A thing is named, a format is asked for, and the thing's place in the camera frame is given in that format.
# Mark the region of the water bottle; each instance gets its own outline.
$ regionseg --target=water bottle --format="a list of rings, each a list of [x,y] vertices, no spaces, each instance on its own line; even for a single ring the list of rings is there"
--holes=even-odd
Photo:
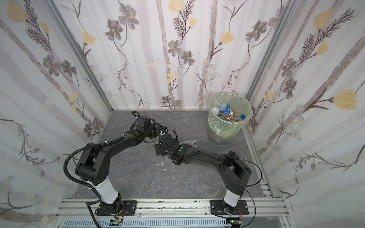
[[[225,102],[217,102],[216,107],[225,115],[233,115],[232,108]]]
[[[245,115],[237,116],[237,117],[233,118],[232,122],[243,121],[245,118],[246,118]]]

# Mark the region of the robotic arm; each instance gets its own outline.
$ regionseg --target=robotic arm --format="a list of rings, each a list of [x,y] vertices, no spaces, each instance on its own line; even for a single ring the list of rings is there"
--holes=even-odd
[[[132,114],[136,116],[136,121],[122,137],[111,140],[111,143],[89,143],[82,148],[83,152],[75,173],[87,182],[88,186],[91,186],[90,189],[100,199],[99,209],[95,211],[96,215],[114,215],[123,209],[121,195],[114,189],[108,177],[110,159],[121,151],[140,144],[147,137],[150,139],[159,137],[159,143],[155,145],[157,156],[167,155],[176,165],[197,164],[218,171],[227,188],[222,205],[227,214],[233,214],[251,175],[250,168],[239,160],[240,157],[235,152],[213,154],[188,144],[180,144],[177,138],[171,137],[165,126],[156,123],[150,116],[140,116],[138,112],[132,112]],[[66,167],[70,158],[65,161]],[[67,177],[70,176],[67,169],[65,174]]]

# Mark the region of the plastic wrapper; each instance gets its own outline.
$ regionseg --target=plastic wrapper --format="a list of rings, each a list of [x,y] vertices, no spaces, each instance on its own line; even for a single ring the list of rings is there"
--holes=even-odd
[[[198,145],[198,142],[196,139],[188,139],[186,141],[181,142],[180,144],[188,144],[190,146],[196,146]]]
[[[250,122],[253,116],[252,107],[250,102],[241,96],[230,93],[222,93],[216,95],[210,100],[209,110],[215,107],[217,102],[225,102],[232,108],[234,113],[238,113],[239,115],[244,114],[246,116],[243,121],[229,122],[214,116],[209,111],[207,129],[208,137],[215,143],[228,144],[233,141],[238,131],[245,124]]]

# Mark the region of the bottle cap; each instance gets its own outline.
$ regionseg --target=bottle cap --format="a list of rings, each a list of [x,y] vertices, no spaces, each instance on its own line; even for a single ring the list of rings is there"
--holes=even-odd
[[[212,112],[213,115],[216,116],[219,113],[219,108],[213,107],[210,111]]]

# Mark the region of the green plastic bag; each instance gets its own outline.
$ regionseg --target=green plastic bag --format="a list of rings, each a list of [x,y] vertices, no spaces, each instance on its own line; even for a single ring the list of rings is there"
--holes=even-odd
[[[227,103],[234,113],[238,113],[239,115],[243,114],[246,118],[239,122],[229,122],[214,116],[210,109],[216,107],[217,102]],[[217,144],[229,144],[236,137],[238,131],[250,122],[252,116],[251,104],[245,98],[230,93],[218,94],[209,102],[208,137]]]

